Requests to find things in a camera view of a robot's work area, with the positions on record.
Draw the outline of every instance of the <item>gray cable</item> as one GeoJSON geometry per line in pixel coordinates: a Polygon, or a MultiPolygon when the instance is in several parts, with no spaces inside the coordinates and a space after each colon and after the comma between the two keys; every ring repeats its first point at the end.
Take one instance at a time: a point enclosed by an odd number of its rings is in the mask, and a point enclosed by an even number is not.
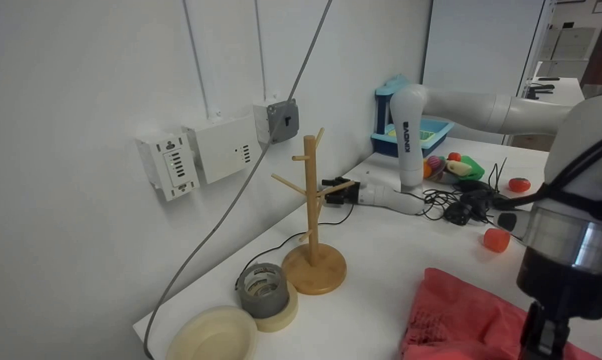
{"type": "Polygon", "coordinates": [[[212,237],[212,235],[214,235],[214,233],[216,233],[216,230],[218,230],[221,227],[221,225],[225,221],[225,218],[227,218],[227,216],[230,214],[230,211],[234,208],[234,205],[236,205],[236,203],[239,201],[239,198],[241,198],[241,195],[243,195],[245,188],[248,187],[248,184],[250,183],[250,180],[252,180],[252,177],[254,176],[254,173],[257,171],[257,168],[259,168],[261,161],[263,161],[263,158],[265,157],[267,150],[269,149],[270,145],[272,145],[272,141],[276,134],[276,130],[278,130],[278,126],[281,124],[283,117],[285,116],[285,114],[289,108],[289,105],[292,102],[292,98],[294,97],[294,92],[296,91],[296,87],[298,86],[299,81],[301,80],[301,76],[303,75],[303,71],[305,70],[305,66],[307,65],[308,60],[310,60],[310,55],[312,54],[312,50],[314,49],[314,44],[316,44],[316,39],[318,39],[318,37],[319,37],[321,28],[323,27],[323,23],[328,14],[328,10],[330,10],[331,5],[332,5],[332,0],[328,0],[328,3],[325,5],[325,9],[323,10],[323,15],[321,16],[321,20],[319,21],[319,26],[316,28],[316,32],[314,33],[314,38],[312,39],[312,43],[310,43],[310,48],[308,49],[307,54],[305,55],[305,59],[303,60],[301,69],[299,70],[298,74],[296,75],[296,80],[294,80],[294,85],[292,86],[292,91],[290,91],[290,95],[287,96],[287,101],[285,102],[285,107],[283,108],[283,111],[280,112],[280,116],[278,116],[278,119],[276,120],[274,130],[270,134],[269,141],[264,146],[263,152],[261,153],[261,156],[259,157],[257,162],[254,164],[252,171],[250,171],[250,175],[248,175],[248,178],[246,178],[245,182],[243,183],[243,186],[241,186],[239,193],[236,194],[236,197],[234,198],[234,200],[232,200],[232,203],[230,203],[230,207],[228,207],[227,210],[225,210],[225,213],[223,214],[223,216],[221,216],[221,219],[218,221],[218,223],[216,223],[214,228],[212,228],[210,233],[207,234],[205,239],[203,239],[203,241],[201,241],[201,243],[198,244],[198,246],[194,249],[194,251],[192,251],[192,253],[187,257],[185,262],[183,262],[183,264],[179,268],[179,271],[177,271],[177,273],[174,275],[174,277],[170,281],[170,284],[168,284],[168,287],[165,288],[165,291],[163,291],[161,298],[159,299],[158,303],[154,307],[152,316],[150,316],[150,321],[148,322],[147,328],[145,329],[145,337],[143,339],[143,351],[145,351],[145,356],[147,356],[151,360],[154,360],[154,358],[152,357],[152,354],[150,353],[150,350],[148,348],[148,339],[150,337],[150,328],[152,328],[152,324],[154,323],[154,318],[156,318],[156,313],[158,312],[161,305],[163,305],[163,301],[165,301],[165,298],[168,296],[168,292],[170,292],[170,289],[172,289],[172,286],[176,282],[177,278],[179,278],[179,276],[183,272],[183,270],[186,268],[187,264],[189,264],[190,260],[194,257],[194,255],[196,255],[196,253],[198,253],[199,250],[201,250],[201,248],[205,245],[205,243],[207,243],[207,241],[212,237]]]}

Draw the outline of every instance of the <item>round wooden base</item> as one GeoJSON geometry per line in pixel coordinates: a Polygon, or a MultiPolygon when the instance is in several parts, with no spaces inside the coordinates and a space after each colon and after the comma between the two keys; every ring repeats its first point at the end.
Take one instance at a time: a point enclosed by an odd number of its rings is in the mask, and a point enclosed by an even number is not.
{"type": "Polygon", "coordinates": [[[290,251],[282,269],[287,280],[301,294],[318,296],[336,289],[345,280],[347,265],[341,253],[326,244],[319,244],[319,264],[311,266],[310,245],[303,244],[290,251]]]}

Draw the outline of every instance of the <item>orange toy ball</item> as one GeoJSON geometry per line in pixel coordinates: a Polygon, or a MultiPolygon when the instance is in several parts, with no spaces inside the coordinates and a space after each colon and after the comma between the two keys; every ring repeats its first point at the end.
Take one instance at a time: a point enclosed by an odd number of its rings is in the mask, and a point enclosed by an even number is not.
{"type": "Polygon", "coordinates": [[[530,180],[522,177],[514,177],[510,179],[507,185],[509,186],[509,189],[515,193],[526,192],[532,186],[530,180]]]}
{"type": "Polygon", "coordinates": [[[457,153],[457,152],[450,152],[450,154],[447,156],[448,160],[452,160],[454,162],[460,162],[461,161],[461,154],[457,153]]]}
{"type": "Polygon", "coordinates": [[[429,178],[432,175],[432,167],[423,162],[423,179],[429,178]]]}
{"type": "Polygon", "coordinates": [[[500,228],[488,228],[483,235],[483,246],[494,251],[502,253],[509,245],[509,232],[500,228]]]}

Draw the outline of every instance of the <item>wooden mug tree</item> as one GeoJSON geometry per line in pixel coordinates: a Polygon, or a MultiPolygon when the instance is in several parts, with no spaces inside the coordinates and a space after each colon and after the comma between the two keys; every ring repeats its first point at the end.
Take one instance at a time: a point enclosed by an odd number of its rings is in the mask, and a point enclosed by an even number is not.
{"type": "Polygon", "coordinates": [[[319,243],[319,214],[326,194],[339,191],[354,185],[353,181],[335,187],[317,191],[316,181],[316,148],[319,146],[324,129],[319,135],[303,137],[304,155],[293,156],[295,162],[305,162],[305,189],[302,189],[284,178],[272,174],[279,182],[303,194],[307,201],[307,232],[299,239],[309,238],[308,244],[298,246],[290,251],[281,266],[287,280],[302,294],[320,295],[331,292],[341,285],[347,273],[345,258],[341,253],[327,244],[319,243]]]}

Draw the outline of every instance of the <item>wall outlet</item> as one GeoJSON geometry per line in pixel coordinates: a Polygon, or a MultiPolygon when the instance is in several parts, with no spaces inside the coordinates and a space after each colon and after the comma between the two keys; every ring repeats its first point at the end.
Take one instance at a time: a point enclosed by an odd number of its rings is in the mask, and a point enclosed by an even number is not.
{"type": "MultiPolygon", "coordinates": [[[[254,104],[254,121],[257,128],[259,142],[267,144],[271,133],[274,131],[276,121],[280,119],[281,112],[285,109],[285,101],[263,102],[254,104]]],[[[287,107],[287,113],[283,116],[282,123],[276,130],[272,144],[284,142],[296,136],[299,132],[299,108],[296,100],[287,107]]]]}
{"type": "Polygon", "coordinates": [[[194,157],[185,134],[157,132],[136,138],[145,173],[167,201],[199,187],[194,157]]]}
{"type": "Polygon", "coordinates": [[[182,130],[208,184],[254,164],[261,154],[251,116],[182,130]]]}

